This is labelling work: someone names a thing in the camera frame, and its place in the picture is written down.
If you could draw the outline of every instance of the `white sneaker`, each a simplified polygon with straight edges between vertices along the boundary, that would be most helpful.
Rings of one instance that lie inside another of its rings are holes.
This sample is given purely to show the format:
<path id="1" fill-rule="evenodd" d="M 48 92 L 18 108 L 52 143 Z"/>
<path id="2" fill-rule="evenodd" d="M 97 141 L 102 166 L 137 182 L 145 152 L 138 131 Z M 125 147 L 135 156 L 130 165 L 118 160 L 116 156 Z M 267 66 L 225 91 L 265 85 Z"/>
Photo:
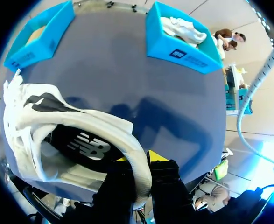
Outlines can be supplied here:
<path id="1" fill-rule="evenodd" d="M 62 182 L 97 192 L 107 162 L 125 156 L 133 168 L 139 208 L 152 184 L 147 157 L 133 124 L 113 115 L 67 104 L 57 87 L 4 83 L 4 130 L 24 180 Z"/>
<path id="2" fill-rule="evenodd" d="M 179 36 L 189 44 L 200 44 L 206 37 L 206 33 L 196 30 L 192 22 L 183 19 L 161 17 L 163 30 L 170 36 Z"/>

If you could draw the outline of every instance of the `brown hair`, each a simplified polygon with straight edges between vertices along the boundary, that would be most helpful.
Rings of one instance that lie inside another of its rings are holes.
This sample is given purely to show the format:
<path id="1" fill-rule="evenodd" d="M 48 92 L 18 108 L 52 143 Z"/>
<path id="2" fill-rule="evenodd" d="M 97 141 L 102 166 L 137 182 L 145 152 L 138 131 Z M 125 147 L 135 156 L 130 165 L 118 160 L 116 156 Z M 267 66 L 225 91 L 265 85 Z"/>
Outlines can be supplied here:
<path id="1" fill-rule="evenodd" d="M 243 38 L 244 42 L 246 42 L 246 36 L 244 34 L 239 34 L 238 32 L 235 32 L 235 34 L 240 35 L 240 37 Z"/>

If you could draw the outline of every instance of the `teal box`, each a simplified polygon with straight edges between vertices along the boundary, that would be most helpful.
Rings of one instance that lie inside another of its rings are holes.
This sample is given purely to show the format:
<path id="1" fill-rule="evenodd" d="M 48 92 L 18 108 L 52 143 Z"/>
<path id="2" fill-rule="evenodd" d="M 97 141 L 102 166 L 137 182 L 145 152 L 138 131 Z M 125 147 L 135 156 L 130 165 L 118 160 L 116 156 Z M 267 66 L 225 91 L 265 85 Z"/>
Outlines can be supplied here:
<path id="1" fill-rule="evenodd" d="M 30 19 L 17 35 L 4 61 L 4 66 L 15 72 L 38 61 L 51 58 L 60 39 L 75 18 L 72 1 L 53 6 Z M 27 43 L 32 33 L 44 27 L 40 36 Z"/>
<path id="2" fill-rule="evenodd" d="M 226 99 L 226 110 L 228 110 L 228 111 L 235 110 L 235 100 L 233 98 Z"/>
<path id="3" fill-rule="evenodd" d="M 239 107 L 242 107 L 247 92 L 248 92 L 248 89 L 240 89 L 239 90 Z M 250 100 L 248 106 L 246 107 L 246 109 L 244 111 L 244 114 L 253 114 L 252 100 Z"/>
<path id="4" fill-rule="evenodd" d="M 195 29 L 207 34 L 196 49 L 163 32 L 161 17 L 182 18 L 192 22 Z M 163 59 L 197 70 L 203 74 L 223 67 L 222 60 L 209 30 L 191 16 L 160 2 L 155 2 L 146 17 L 147 56 Z"/>

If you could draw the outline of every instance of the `printed logo on tray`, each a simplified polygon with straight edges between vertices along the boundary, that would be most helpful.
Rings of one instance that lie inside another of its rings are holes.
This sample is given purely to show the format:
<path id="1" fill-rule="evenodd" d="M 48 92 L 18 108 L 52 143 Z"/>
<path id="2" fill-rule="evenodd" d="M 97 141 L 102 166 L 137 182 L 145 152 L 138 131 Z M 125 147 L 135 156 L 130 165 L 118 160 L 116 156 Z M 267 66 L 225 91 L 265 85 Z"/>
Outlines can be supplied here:
<path id="1" fill-rule="evenodd" d="M 172 56 L 172 57 L 176 57 L 176 58 L 182 58 L 183 56 L 185 56 L 187 53 L 185 53 L 185 52 L 183 52 L 183 51 L 181 51 L 181 50 L 178 50 L 178 49 L 176 49 L 176 50 L 174 50 L 174 51 L 172 51 L 172 53 L 170 54 L 170 56 Z"/>
<path id="2" fill-rule="evenodd" d="M 199 66 L 201 68 L 205 68 L 207 66 L 206 63 L 200 61 L 199 59 L 193 57 L 193 56 L 188 56 L 186 58 L 184 58 L 185 61 L 189 61 L 191 62 L 192 64 L 195 64 L 196 66 Z"/>

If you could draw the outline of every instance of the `round blue table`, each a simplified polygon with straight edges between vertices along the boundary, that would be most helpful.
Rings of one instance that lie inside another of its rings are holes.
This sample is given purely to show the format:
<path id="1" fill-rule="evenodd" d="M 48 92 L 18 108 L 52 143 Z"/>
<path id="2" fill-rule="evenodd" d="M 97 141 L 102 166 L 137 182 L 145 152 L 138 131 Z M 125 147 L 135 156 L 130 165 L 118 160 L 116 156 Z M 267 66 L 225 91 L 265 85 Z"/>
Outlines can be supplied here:
<path id="1" fill-rule="evenodd" d="M 226 121 L 223 74 L 219 70 L 203 75 L 146 57 L 145 38 L 144 14 L 77 15 L 54 57 L 21 74 L 26 83 L 56 85 L 73 106 L 133 122 L 133 134 L 144 150 L 174 159 L 187 183 L 220 162 Z M 10 168 L 20 176 L 13 152 L 5 144 Z M 90 201 L 93 195 L 69 184 L 28 183 L 79 201 Z"/>

